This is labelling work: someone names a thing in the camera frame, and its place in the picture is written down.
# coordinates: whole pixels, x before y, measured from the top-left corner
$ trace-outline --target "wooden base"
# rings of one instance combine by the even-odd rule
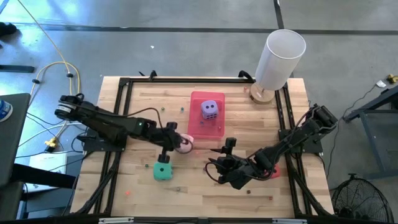
[[[250,99],[258,104],[268,104],[274,98],[275,92],[261,88],[257,83],[250,87]]]

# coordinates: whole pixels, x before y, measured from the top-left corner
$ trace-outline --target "fan grille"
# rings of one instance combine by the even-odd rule
[[[370,182],[351,178],[343,182],[332,197],[339,217],[394,222],[388,201]]]

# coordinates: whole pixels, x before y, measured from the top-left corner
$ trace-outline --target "wooden table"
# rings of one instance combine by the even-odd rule
[[[104,77],[98,106],[113,111],[120,77]],[[288,80],[290,99],[296,121],[308,110],[303,79]],[[176,121],[177,131],[186,133],[192,91],[217,91],[226,96],[225,135],[220,141],[195,140],[190,154],[171,152],[174,177],[170,181],[154,180],[152,168],[161,148],[144,141],[128,139],[122,154],[114,195],[112,216],[145,217],[293,217],[292,199],[284,157],[279,161],[280,177],[267,181],[252,180],[241,190],[229,184],[213,182],[203,171],[208,158],[220,154],[210,148],[224,145],[227,137],[238,139],[233,153],[246,157],[260,147],[278,142],[279,119],[275,99],[268,105],[257,105],[248,97],[244,87],[251,84],[230,83],[134,83],[129,113],[146,107],[160,112],[162,123]],[[138,114],[157,121],[153,111]],[[84,160],[72,204],[77,211],[97,187],[103,164],[103,152],[95,152]],[[323,165],[314,155],[303,155],[307,184],[324,208],[333,212]],[[210,173],[216,175],[214,167]],[[303,209],[301,190],[298,189],[300,208]],[[104,209],[108,188],[104,191]]]

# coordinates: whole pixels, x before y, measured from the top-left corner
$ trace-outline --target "purple die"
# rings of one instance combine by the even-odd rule
[[[214,100],[206,100],[201,105],[201,113],[205,119],[215,119],[218,115],[217,103]]]

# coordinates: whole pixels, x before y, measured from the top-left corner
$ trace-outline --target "concrete floor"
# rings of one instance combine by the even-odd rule
[[[27,8],[43,24],[108,27],[185,27],[277,29],[272,0],[87,0],[28,1]],[[395,0],[280,0],[288,29],[398,30],[398,2]],[[16,0],[10,0],[0,21],[15,22],[20,32],[3,38],[2,64],[33,65],[40,69],[59,61],[51,43],[32,23]],[[104,75],[149,74],[162,76],[235,77],[240,70],[254,74],[268,34],[189,33],[189,32],[72,32],[48,31],[66,60],[81,72],[86,99],[96,102]],[[303,35],[307,51],[294,71],[302,77],[308,98],[326,105],[336,116],[363,96],[378,80],[398,73],[396,35]],[[29,111],[56,122],[54,108],[61,94],[68,93],[65,67],[56,65],[45,74],[39,94]],[[30,92],[36,74],[0,74],[0,95]],[[376,88],[358,107],[376,97]],[[348,178],[347,173],[376,172],[377,166],[362,124],[341,123],[333,154],[330,188]],[[22,139],[40,131],[27,120]],[[69,128],[62,136],[69,149],[71,140],[81,132]],[[18,150],[18,156],[40,152],[49,134],[35,138]],[[326,166],[334,133],[322,141]],[[17,162],[27,164],[28,158]],[[373,182],[398,215],[396,185],[398,178]]]

